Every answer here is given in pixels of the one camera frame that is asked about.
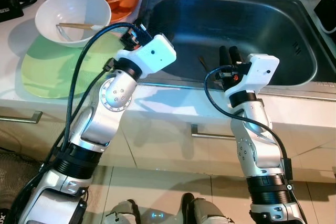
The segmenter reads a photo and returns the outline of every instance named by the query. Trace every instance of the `white countertop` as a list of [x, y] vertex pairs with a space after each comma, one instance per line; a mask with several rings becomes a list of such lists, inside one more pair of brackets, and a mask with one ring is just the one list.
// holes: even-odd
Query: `white countertop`
[[[21, 80], [21, 64], [26, 51], [38, 36], [34, 17], [44, 0], [24, 9], [24, 16], [0, 23], [0, 106], [29, 108], [34, 110], [65, 109], [66, 99], [44, 99], [28, 93]], [[317, 17], [313, 8], [319, 0], [300, 0], [313, 21]], [[138, 8], [125, 21], [133, 21], [138, 15]], [[333, 53], [336, 46], [331, 38], [322, 34]], [[220, 102], [220, 93], [214, 92]], [[266, 110], [274, 122], [335, 127], [336, 103], [307, 99], [274, 97], [261, 95]], [[227, 121], [208, 102], [204, 91], [153, 86], [138, 86], [129, 111], [155, 112], [158, 115], [190, 117], [198, 116], [222, 123]]]

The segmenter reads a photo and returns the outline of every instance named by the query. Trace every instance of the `metal handle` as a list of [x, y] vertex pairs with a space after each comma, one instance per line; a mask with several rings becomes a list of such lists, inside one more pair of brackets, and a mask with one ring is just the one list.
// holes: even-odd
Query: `metal handle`
[[0, 121], [37, 124], [40, 121], [42, 114], [43, 114], [42, 111], [35, 111], [31, 118], [16, 118], [13, 116], [0, 116]]
[[198, 138], [216, 138], [216, 139], [224, 139], [224, 140], [231, 140], [231, 141], [236, 140], [234, 136], [199, 133], [197, 124], [191, 125], [191, 136], [198, 137]]

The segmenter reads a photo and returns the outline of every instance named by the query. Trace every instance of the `robotic hand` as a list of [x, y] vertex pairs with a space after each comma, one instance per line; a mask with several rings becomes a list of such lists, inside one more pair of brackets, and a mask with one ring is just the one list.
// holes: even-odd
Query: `robotic hand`
[[[52, 167], [43, 174], [20, 211], [19, 224], [81, 223], [86, 209], [83, 195], [131, 103], [136, 81], [161, 70], [175, 59], [172, 45], [162, 35], [147, 40], [137, 50], [117, 53], [109, 78], [97, 83], [90, 93], [90, 105], [71, 128], [65, 151], [56, 155]], [[215, 105], [206, 80], [210, 74], [222, 71], [218, 76], [224, 80], [225, 101], [231, 104], [233, 114], [215, 107], [233, 118], [231, 128], [252, 198], [250, 215], [253, 220], [257, 224], [307, 224], [292, 185], [288, 183], [291, 179], [290, 160], [280, 145], [281, 140], [277, 139], [279, 150], [263, 102], [256, 98], [259, 90], [269, 83], [278, 63], [277, 58], [269, 55], [251, 54], [246, 62], [232, 59], [230, 64], [207, 75], [205, 91]], [[234, 223], [204, 199], [189, 197], [185, 206], [184, 224]]]

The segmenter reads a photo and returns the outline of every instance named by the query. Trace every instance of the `sink basin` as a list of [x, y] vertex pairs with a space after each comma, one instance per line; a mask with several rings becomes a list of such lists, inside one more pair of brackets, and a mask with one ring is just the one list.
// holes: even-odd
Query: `sink basin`
[[139, 18], [177, 53], [176, 62], [143, 80], [147, 84], [201, 88], [206, 70], [199, 57], [209, 69], [218, 67], [220, 46], [237, 46], [243, 57], [279, 58], [270, 87], [335, 82], [333, 56], [297, 0], [143, 0]]

